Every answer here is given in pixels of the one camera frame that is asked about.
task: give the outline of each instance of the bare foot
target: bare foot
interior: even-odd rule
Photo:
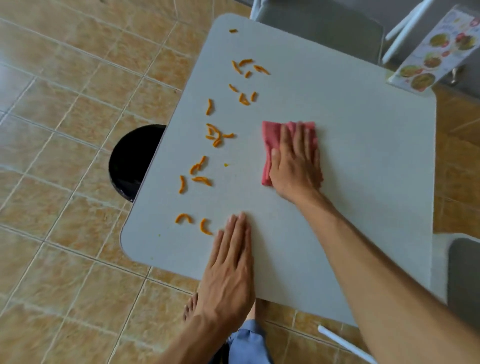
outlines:
[[[250,312],[247,315],[247,320],[260,320],[260,315],[262,313],[262,300],[256,299],[255,302],[253,303],[252,308],[250,309]]]
[[[183,322],[187,322],[193,316],[195,308],[197,308],[198,293],[194,293],[183,308]]]

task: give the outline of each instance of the white table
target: white table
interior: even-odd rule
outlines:
[[[231,34],[229,29],[238,33]],[[271,76],[245,79],[231,60],[254,58]],[[322,146],[324,193],[387,255],[428,286],[434,182],[435,97],[387,85],[386,71],[264,24],[227,14],[208,35],[121,233],[133,260],[200,279],[210,229],[245,210],[253,224],[257,296],[355,324],[320,244],[294,206],[261,186],[262,120],[315,121]],[[231,83],[249,95],[238,102]],[[207,98],[215,112],[205,116]],[[205,123],[235,133],[221,148]],[[202,155],[214,187],[179,176]],[[195,225],[174,223],[189,213]]]

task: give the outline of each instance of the hand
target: hand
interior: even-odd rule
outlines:
[[[215,237],[198,291],[195,315],[226,335],[239,329],[255,302],[251,228],[245,214],[232,215]]]
[[[302,123],[297,124],[293,141],[287,126],[282,124],[280,149],[272,149],[270,179],[277,193],[290,202],[296,203],[302,195],[320,188],[320,152],[312,148],[309,130]]]

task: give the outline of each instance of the menu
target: menu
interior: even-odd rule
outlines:
[[[421,93],[458,66],[480,46],[480,15],[454,6],[388,79]]]

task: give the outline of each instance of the pile of snack pieces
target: pile of snack pieces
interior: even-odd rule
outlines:
[[[237,33],[238,30],[237,29],[230,29],[229,30],[230,33]],[[254,63],[253,59],[246,59],[246,60],[241,60],[240,62],[238,62],[238,64],[235,62],[235,61],[232,61],[232,65],[233,65],[233,69],[235,71],[237,71],[239,74],[243,75],[243,72],[242,70],[240,69],[240,67],[243,67],[244,65],[247,65],[247,64],[251,64],[251,63]],[[270,75],[270,73],[265,69],[263,68],[262,66],[259,66],[257,64],[254,64],[253,65],[253,69],[256,70],[257,72],[260,72],[260,73],[265,73],[267,75]],[[250,76],[252,75],[252,72],[251,71],[247,71],[244,75],[245,78],[249,78]],[[230,90],[232,90],[233,92],[238,92],[238,89],[234,86],[232,86],[232,84],[228,84]],[[257,98],[257,93],[256,92],[253,92],[252,95],[250,96],[250,101],[251,102],[255,102],[256,101],[256,98]],[[245,106],[249,106],[250,105],[250,102],[247,100],[245,94],[242,92],[240,93],[240,97],[239,97],[239,102]],[[206,115],[207,116],[210,116],[213,112],[213,108],[214,108],[214,104],[213,104],[213,100],[212,99],[208,99],[208,108],[207,108],[207,111],[206,111]],[[212,124],[208,124],[207,123],[207,128],[208,128],[208,135],[205,136],[206,139],[209,139],[209,140],[213,140],[213,146],[215,148],[218,148],[219,146],[222,145],[223,143],[223,138],[234,138],[235,137],[235,134],[231,133],[231,134],[223,134],[221,131],[219,131],[219,129],[217,127],[215,127],[214,125]],[[203,166],[204,166],[204,163],[206,162],[207,160],[207,156],[203,156],[202,159],[200,160],[199,163],[196,163],[194,164],[191,168],[190,168],[190,175],[194,175],[197,173],[197,171],[201,171],[203,169]],[[199,182],[199,183],[204,183],[206,184],[207,186],[212,186],[212,181],[210,179],[208,179],[207,177],[204,177],[204,176],[196,176],[196,177],[192,177],[191,178],[192,181],[194,182]],[[187,187],[187,180],[184,176],[180,176],[180,189],[179,189],[179,194],[182,194],[185,192],[186,190],[186,187]],[[182,213],[180,215],[177,216],[177,218],[175,219],[175,222],[177,224],[180,224],[183,219],[186,219],[190,224],[193,224],[193,218],[188,215],[188,214],[185,214],[185,213]],[[208,231],[208,229],[205,227],[205,224],[208,222],[208,219],[204,218],[200,221],[200,231],[204,234],[207,234],[207,235],[213,235],[210,231]]]

